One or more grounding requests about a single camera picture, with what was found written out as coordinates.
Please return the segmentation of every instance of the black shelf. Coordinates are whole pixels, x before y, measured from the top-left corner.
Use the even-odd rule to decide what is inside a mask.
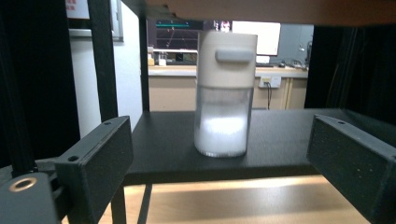
[[[306,158],[316,114],[360,126],[341,109],[253,110],[247,154],[209,158],[193,144],[194,112],[144,112],[124,185],[316,175]]]

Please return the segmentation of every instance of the translucent container bottom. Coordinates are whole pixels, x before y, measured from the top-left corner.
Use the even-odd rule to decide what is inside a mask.
[[[194,143],[199,152],[210,157],[246,153],[252,92],[198,87]]]

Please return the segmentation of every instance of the white wall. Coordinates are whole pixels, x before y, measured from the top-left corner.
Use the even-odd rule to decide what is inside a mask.
[[[131,118],[132,129],[142,114],[138,18],[121,4],[123,43],[114,43],[119,116]],[[71,40],[81,137],[101,123],[90,39]]]

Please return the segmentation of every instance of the wooden floor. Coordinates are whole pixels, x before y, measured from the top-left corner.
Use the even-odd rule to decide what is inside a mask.
[[[125,188],[136,223],[144,186]],[[112,223],[108,207],[100,223]],[[368,223],[322,176],[154,185],[147,223]]]

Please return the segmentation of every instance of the white lid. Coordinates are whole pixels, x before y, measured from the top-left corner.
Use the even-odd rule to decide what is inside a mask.
[[[257,36],[223,32],[198,35],[198,85],[252,88],[256,72]]]

